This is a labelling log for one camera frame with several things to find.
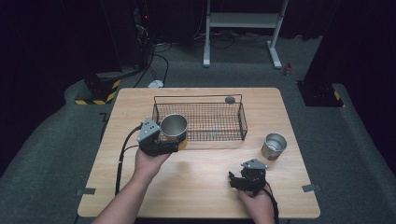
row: cable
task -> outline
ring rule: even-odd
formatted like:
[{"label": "cable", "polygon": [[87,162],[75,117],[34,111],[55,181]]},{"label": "cable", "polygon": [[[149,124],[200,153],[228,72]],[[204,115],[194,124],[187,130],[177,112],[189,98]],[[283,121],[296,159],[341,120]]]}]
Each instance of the cable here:
[{"label": "cable", "polygon": [[204,20],[204,14],[205,14],[205,4],[204,4],[204,0],[202,0],[201,20],[199,22],[199,26],[198,26],[197,32],[194,35],[194,38],[196,38],[196,36],[199,34],[199,31],[201,30],[201,26],[202,26],[202,23],[203,23],[203,20]]},{"label": "cable", "polygon": [[140,78],[137,80],[137,82],[134,84],[134,88],[137,86],[137,84],[139,84],[139,82],[142,80],[143,76],[147,73],[147,71],[149,70],[149,68],[151,67],[151,63],[152,63],[152,59],[154,58],[154,50],[155,50],[155,45],[152,48],[151,51],[151,58],[149,60],[148,66],[146,67],[145,71],[142,73],[142,76],[140,76]]},{"label": "cable", "polygon": [[264,35],[257,35],[257,36],[248,36],[248,35],[245,35],[245,36],[247,36],[247,37],[252,37],[252,39],[251,39],[251,40],[244,40],[244,39],[238,39],[238,38],[236,37],[236,38],[235,38],[235,42],[236,42],[236,43],[248,43],[248,44],[250,44],[250,43],[260,43],[260,42],[262,42],[262,41],[268,40],[268,36],[265,37]]},{"label": "cable", "polygon": [[121,80],[126,77],[132,77],[134,75],[137,75],[137,74],[141,73],[142,71],[143,71],[143,67],[139,68],[138,70],[132,71],[130,73],[127,73],[127,74],[124,74],[124,75],[121,75],[118,77],[100,77],[100,80],[101,81],[118,81],[118,80]]},{"label": "cable", "polygon": [[140,48],[143,48],[144,46],[146,46],[146,43],[148,42],[149,33],[148,33],[147,29],[141,25],[136,25],[136,29],[138,32],[137,40],[139,41]]},{"label": "cable", "polygon": [[214,45],[214,44],[212,44],[212,42],[210,42],[210,46],[211,47],[213,47],[214,49],[227,49],[227,48],[229,48],[230,46],[232,46],[234,43],[235,43],[235,38],[232,36],[232,35],[219,35],[217,38],[215,38],[216,40],[218,40],[218,41],[229,41],[229,40],[231,40],[231,44],[229,44],[228,46],[226,46],[226,47],[217,47],[216,45]]},{"label": "cable", "polygon": [[119,158],[119,167],[117,169],[117,180],[116,180],[116,195],[120,192],[120,181],[121,181],[121,173],[122,173],[122,163],[123,163],[123,158],[124,158],[124,153],[126,150],[128,150],[131,147],[126,147],[126,144],[129,141],[129,138],[134,134],[137,130],[142,129],[143,123],[141,123],[139,126],[135,127],[131,132],[128,134],[128,136],[125,138],[124,144],[121,149],[120,153],[120,158]]},{"label": "cable", "polygon": [[154,80],[157,80],[158,79],[157,78],[157,73],[155,72],[155,70],[151,66],[149,67],[149,71],[152,74],[152,78],[154,78]]},{"label": "cable", "polygon": [[102,122],[105,124],[103,125],[102,132],[100,134],[100,142],[102,142],[103,136],[105,135],[105,130],[108,124],[107,113],[99,113],[99,115],[103,115]]},{"label": "cable", "polygon": [[77,215],[76,215],[76,218],[75,218],[75,221],[73,222],[74,224],[77,224],[77,223],[78,223],[78,218],[79,218],[79,215],[77,214]]},{"label": "cable", "polygon": [[166,59],[165,59],[163,56],[161,56],[161,55],[154,54],[153,56],[160,57],[160,58],[164,59],[164,60],[165,60],[165,62],[166,62],[166,70],[165,70],[165,75],[163,75],[163,87],[165,87],[165,80],[166,80],[166,76],[168,75],[169,62],[168,62],[168,60],[166,60]]},{"label": "cable", "polygon": [[275,224],[279,224],[279,210],[277,208],[277,202],[274,198],[274,195],[272,193],[272,189],[270,184],[267,182],[268,188],[271,190],[271,193],[268,192],[268,190],[266,190],[265,188],[262,188],[262,190],[264,190],[264,192],[268,195],[268,197],[270,197],[272,205],[274,207],[274,219],[275,219]]},{"label": "cable", "polygon": [[169,45],[169,48],[167,48],[167,49],[163,49],[163,50],[160,50],[160,51],[155,51],[154,53],[162,53],[162,52],[166,52],[167,50],[169,50],[169,49],[171,49],[171,48],[172,48],[172,45],[173,45],[173,43],[161,43],[161,44],[156,44],[156,45],[155,45],[155,47],[157,47],[157,46],[161,46],[161,45]]}]

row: wooden table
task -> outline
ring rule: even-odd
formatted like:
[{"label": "wooden table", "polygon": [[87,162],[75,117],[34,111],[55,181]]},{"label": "wooden table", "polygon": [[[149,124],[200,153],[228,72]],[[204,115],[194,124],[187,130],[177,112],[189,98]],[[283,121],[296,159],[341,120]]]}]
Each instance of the wooden table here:
[{"label": "wooden table", "polygon": [[[311,184],[298,147],[288,113],[275,88],[166,88],[120,90],[106,132],[87,183],[94,194],[84,194],[78,213],[96,217],[114,197],[118,159],[128,133],[145,117],[151,117],[154,96],[242,94],[247,119],[245,141],[192,142],[174,153],[148,188],[139,211],[140,217],[248,217],[236,189],[230,187],[228,172],[240,176],[244,161],[256,158],[269,166],[266,179],[278,202],[279,217],[315,218],[320,215]],[[287,149],[277,161],[261,154],[264,137],[282,133]],[[128,146],[137,145],[136,132]],[[121,187],[134,171],[136,149],[125,153]]]}]

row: wire basket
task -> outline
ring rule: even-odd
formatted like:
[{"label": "wire basket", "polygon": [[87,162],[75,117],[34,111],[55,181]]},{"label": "wire basket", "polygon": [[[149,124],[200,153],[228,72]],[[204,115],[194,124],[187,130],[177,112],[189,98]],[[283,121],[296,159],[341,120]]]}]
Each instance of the wire basket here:
[{"label": "wire basket", "polygon": [[244,141],[248,133],[241,94],[154,96],[152,119],[160,123],[170,114],[187,119],[189,141]]}]

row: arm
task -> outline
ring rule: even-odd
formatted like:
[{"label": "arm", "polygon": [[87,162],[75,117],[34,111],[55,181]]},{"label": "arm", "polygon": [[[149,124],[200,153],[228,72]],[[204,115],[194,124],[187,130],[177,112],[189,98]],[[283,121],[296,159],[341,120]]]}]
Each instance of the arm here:
[{"label": "arm", "polygon": [[243,190],[238,190],[238,196],[245,205],[248,214],[255,224],[274,224],[274,207],[270,197],[260,190],[255,197],[250,197]]},{"label": "arm", "polygon": [[134,174],[93,223],[134,223],[152,179],[170,154],[157,157],[136,151]]}]

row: stainless steel cup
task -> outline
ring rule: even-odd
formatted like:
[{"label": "stainless steel cup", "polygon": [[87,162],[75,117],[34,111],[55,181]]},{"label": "stainless steel cup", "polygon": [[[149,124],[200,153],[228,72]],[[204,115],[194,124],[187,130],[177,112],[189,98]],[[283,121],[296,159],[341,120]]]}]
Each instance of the stainless steel cup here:
[{"label": "stainless steel cup", "polygon": [[265,137],[262,155],[268,161],[276,161],[287,145],[288,142],[284,136],[279,133],[270,133]]},{"label": "stainless steel cup", "polygon": [[160,128],[166,139],[178,140],[178,150],[187,146],[187,119],[180,114],[167,115],[161,121]]}]

